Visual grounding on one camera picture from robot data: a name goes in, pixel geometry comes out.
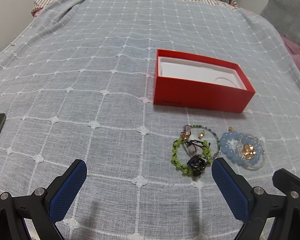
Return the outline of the grey pillow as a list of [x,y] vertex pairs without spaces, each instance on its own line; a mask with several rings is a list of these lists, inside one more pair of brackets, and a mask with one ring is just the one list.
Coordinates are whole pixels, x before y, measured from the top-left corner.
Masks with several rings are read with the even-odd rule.
[[300,46],[300,0],[268,0],[260,16],[279,34]]

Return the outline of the red jewelry box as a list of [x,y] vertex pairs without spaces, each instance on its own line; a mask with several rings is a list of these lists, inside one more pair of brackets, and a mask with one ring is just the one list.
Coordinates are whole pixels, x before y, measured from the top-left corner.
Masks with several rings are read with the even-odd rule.
[[174,50],[157,50],[155,105],[242,113],[255,90],[236,63]]

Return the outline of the small gold earring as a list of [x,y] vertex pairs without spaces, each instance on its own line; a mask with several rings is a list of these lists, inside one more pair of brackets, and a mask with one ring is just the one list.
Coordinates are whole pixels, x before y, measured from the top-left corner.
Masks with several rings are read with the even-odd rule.
[[203,139],[204,135],[205,135],[205,132],[202,131],[202,132],[200,132],[200,133],[198,134],[198,138],[199,138],[199,139]]

